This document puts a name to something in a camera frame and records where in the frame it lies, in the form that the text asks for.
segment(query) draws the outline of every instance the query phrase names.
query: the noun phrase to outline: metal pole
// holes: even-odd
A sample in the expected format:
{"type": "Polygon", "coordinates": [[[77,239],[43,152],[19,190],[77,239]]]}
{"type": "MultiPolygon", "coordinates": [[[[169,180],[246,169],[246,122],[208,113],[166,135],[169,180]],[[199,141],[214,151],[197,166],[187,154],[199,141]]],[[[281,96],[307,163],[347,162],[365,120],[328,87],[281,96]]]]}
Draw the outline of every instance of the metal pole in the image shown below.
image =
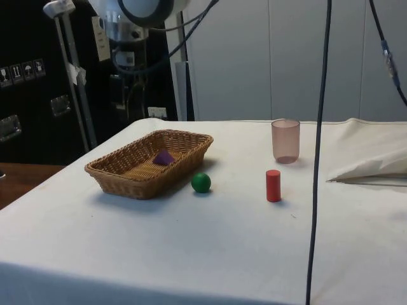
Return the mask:
{"type": "MultiPolygon", "coordinates": [[[[71,20],[69,19],[68,14],[62,15],[62,22],[63,22],[64,28],[65,28],[68,50],[69,50],[69,54],[71,56],[72,64],[75,67],[80,67],[78,52],[76,51],[75,38],[74,38],[73,31],[72,31],[72,26],[71,26],[71,20]]],[[[76,81],[78,84],[79,97],[81,100],[83,116],[85,118],[86,129],[88,131],[90,146],[93,149],[97,146],[97,141],[96,141],[95,129],[93,127],[92,116],[90,114],[88,97],[86,96],[85,84],[84,84],[83,77],[81,74],[82,73],[79,72],[79,74],[76,78],[76,81]]]]}
{"type": "Polygon", "coordinates": [[[78,123],[79,123],[79,129],[81,130],[83,146],[85,148],[85,152],[88,153],[89,152],[88,140],[86,139],[86,131],[83,126],[82,115],[81,115],[81,111],[79,109],[79,104],[78,104],[78,98],[76,96],[74,83],[72,81],[71,71],[69,69],[68,56],[67,56],[66,49],[65,49],[65,42],[64,42],[64,37],[62,35],[61,24],[60,24],[58,18],[55,18],[54,20],[55,20],[55,25],[57,26],[57,33],[58,33],[59,43],[61,46],[62,58],[64,59],[66,73],[67,73],[68,79],[69,79],[69,89],[71,91],[72,101],[75,106],[76,116],[78,118],[78,123]]]}

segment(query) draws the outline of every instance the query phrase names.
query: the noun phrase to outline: black cabinet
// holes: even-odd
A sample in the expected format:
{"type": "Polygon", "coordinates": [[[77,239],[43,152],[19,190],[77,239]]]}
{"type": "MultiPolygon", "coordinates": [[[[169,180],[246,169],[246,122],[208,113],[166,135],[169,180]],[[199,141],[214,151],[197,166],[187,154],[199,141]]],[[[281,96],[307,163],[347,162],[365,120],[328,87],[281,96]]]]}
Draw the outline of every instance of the black cabinet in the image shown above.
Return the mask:
{"type": "Polygon", "coordinates": [[[85,153],[55,22],[43,13],[46,3],[1,1],[0,120],[18,116],[22,133],[0,141],[0,162],[66,165],[85,153]],[[51,101],[64,96],[71,110],[55,116],[51,101]]]}

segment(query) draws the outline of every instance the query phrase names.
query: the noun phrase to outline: wicker basket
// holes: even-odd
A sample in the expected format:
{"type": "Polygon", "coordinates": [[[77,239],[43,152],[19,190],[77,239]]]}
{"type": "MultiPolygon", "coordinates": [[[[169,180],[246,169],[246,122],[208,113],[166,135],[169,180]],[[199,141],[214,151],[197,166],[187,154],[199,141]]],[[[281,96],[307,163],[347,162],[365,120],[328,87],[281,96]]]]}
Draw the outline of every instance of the wicker basket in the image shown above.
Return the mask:
{"type": "Polygon", "coordinates": [[[150,199],[196,169],[212,142],[209,135],[159,130],[87,164],[85,170],[105,193],[150,199]],[[169,166],[153,163],[162,149],[175,159],[169,166]]]}

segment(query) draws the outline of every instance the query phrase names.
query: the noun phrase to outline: label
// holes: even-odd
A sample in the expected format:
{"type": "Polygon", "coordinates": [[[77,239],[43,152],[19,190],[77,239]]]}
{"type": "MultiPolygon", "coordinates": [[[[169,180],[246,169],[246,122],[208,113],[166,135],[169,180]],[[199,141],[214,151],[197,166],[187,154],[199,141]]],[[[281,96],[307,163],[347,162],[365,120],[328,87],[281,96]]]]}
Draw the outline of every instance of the label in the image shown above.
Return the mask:
{"type": "Polygon", "coordinates": [[[11,73],[11,78],[13,80],[14,85],[24,82],[23,69],[21,68],[20,64],[11,65],[10,73],[11,73]]]}
{"type": "Polygon", "coordinates": [[[13,85],[11,80],[10,70],[8,67],[0,68],[0,88],[9,87],[13,85]]]}
{"type": "Polygon", "coordinates": [[[35,59],[33,61],[34,63],[34,73],[36,75],[37,78],[41,78],[43,76],[46,76],[46,72],[45,72],[45,66],[44,66],[44,62],[42,59],[35,59]]]}
{"type": "Polygon", "coordinates": [[[22,64],[23,74],[26,81],[30,81],[36,78],[34,73],[34,65],[32,62],[24,62],[22,64]]]}
{"type": "Polygon", "coordinates": [[[99,61],[110,59],[110,44],[109,38],[107,38],[106,33],[100,27],[100,18],[92,17],[93,33],[95,34],[97,54],[99,56],[99,61]]]}

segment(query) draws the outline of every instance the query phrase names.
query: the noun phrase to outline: folded cloth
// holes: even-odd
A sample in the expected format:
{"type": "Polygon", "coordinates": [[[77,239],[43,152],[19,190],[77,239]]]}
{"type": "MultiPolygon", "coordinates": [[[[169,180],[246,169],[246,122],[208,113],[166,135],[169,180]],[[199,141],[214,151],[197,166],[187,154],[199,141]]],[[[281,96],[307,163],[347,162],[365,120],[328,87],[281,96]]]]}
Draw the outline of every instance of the folded cloth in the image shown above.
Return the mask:
{"type": "Polygon", "coordinates": [[[329,181],[407,178],[407,124],[350,120],[328,149],[326,159],[331,163],[329,181]]]}

